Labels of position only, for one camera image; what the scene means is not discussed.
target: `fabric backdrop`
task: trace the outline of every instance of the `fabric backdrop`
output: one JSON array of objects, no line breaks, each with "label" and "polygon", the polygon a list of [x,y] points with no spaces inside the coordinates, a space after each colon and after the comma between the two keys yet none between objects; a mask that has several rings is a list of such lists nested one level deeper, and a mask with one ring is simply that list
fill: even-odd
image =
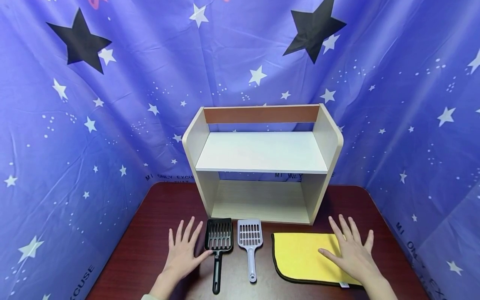
[{"label": "fabric backdrop", "polygon": [[343,131],[331,182],[370,192],[430,297],[476,298],[477,0],[5,0],[0,11],[0,299],[84,299],[149,187],[192,181],[180,141],[200,106],[307,103],[325,103]]}]

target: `wooden shelf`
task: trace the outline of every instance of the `wooden shelf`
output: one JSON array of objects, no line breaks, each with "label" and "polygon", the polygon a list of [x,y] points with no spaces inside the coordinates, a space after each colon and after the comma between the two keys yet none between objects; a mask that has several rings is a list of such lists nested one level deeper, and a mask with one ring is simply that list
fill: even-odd
[{"label": "wooden shelf", "polygon": [[[312,132],[210,132],[212,123],[315,122]],[[313,224],[343,145],[325,105],[200,108],[182,138],[209,217]],[[301,182],[218,172],[302,173]]]},{"label": "wooden shelf", "polygon": [[211,132],[197,171],[326,174],[312,132]]},{"label": "wooden shelf", "polygon": [[212,217],[310,223],[300,182],[220,180]]}]

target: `black litter scoop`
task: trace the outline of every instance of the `black litter scoop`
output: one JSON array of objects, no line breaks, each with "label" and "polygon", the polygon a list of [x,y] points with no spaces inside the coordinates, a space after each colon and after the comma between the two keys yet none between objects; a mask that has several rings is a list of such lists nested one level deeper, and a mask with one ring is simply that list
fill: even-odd
[{"label": "black litter scoop", "polygon": [[222,254],[233,248],[232,219],[209,219],[205,234],[205,250],[213,250],[215,266],[213,270],[213,287],[215,295],[220,292],[222,271]]}]

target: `black star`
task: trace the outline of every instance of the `black star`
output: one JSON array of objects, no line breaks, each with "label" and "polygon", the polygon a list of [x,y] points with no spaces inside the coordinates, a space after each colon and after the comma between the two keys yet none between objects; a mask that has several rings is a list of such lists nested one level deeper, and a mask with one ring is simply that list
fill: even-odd
[{"label": "black star", "polygon": [[50,24],[48,22],[47,24],[67,45],[67,64],[85,61],[94,67],[95,70],[103,74],[98,52],[110,45],[111,41],[90,33],[84,15],[80,9],[78,9],[77,14],[75,15],[75,20],[73,21],[73,26],[71,28]]},{"label": "black star", "polygon": [[324,0],[313,13],[292,11],[298,33],[283,55],[305,49],[316,62],[323,41],[347,25],[332,18],[333,2]]}]

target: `finger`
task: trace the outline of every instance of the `finger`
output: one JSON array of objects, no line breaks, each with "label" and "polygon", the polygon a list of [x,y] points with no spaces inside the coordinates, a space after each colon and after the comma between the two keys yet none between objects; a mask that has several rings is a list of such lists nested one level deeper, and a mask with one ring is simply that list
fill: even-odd
[{"label": "finger", "polygon": [[168,249],[171,250],[175,246],[173,243],[173,231],[172,228],[168,230]]},{"label": "finger", "polygon": [[205,259],[207,259],[208,256],[212,255],[213,251],[212,250],[208,250],[208,251],[205,251],[203,252],[202,254],[200,254],[197,258],[195,258],[193,260],[194,264],[195,264],[195,268],[202,263],[202,261],[204,261]]},{"label": "finger", "polygon": [[342,244],[345,241],[342,231],[340,230],[340,228],[338,228],[337,224],[335,223],[335,220],[333,220],[331,216],[328,217],[328,221],[330,222],[330,227],[332,228],[333,233],[335,233],[338,243]]},{"label": "finger", "polygon": [[193,232],[192,238],[190,239],[190,244],[195,245],[195,243],[197,242],[198,236],[200,235],[200,231],[202,231],[202,225],[203,224],[204,223],[202,221],[200,221],[200,223],[198,223],[197,228]]},{"label": "finger", "polygon": [[331,253],[329,250],[327,249],[318,249],[318,252],[320,252],[323,256],[325,256],[326,258],[328,258],[329,260],[331,260],[334,264],[336,264],[337,266],[339,266],[341,269],[343,269],[340,265],[342,264],[342,259],[338,256],[336,256],[335,254]]},{"label": "finger", "polygon": [[345,236],[346,240],[351,240],[353,239],[352,237],[352,232],[350,231],[350,228],[347,225],[347,222],[343,218],[343,215],[338,215],[338,218],[340,219],[340,226],[342,227],[343,235]]},{"label": "finger", "polygon": [[373,248],[373,230],[370,230],[368,232],[368,237],[367,241],[365,242],[365,245],[363,245],[365,249],[367,249],[368,253],[372,253],[372,248]]},{"label": "finger", "polygon": [[352,228],[353,240],[361,244],[361,237],[360,237],[359,230],[357,228],[357,224],[355,224],[355,221],[350,216],[348,217],[348,221],[350,222],[350,227]]},{"label": "finger", "polygon": [[175,237],[175,245],[181,242],[181,232],[183,230],[183,220],[180,221],[179,227],[177,229],[177,235]]},{"label": "finger", "polygon": [[188,222],[188,225],[185,228],[185,232],[183,233],[183,239],[182,239],[182,241],[185,242],[185,243],[188,243],[188,240],[190,238],[190,232],[192,230],[192,226],[193,226],[194,221],[195,221],[195,217],[193,216],[193,217],[190,218],[190,222]]}]

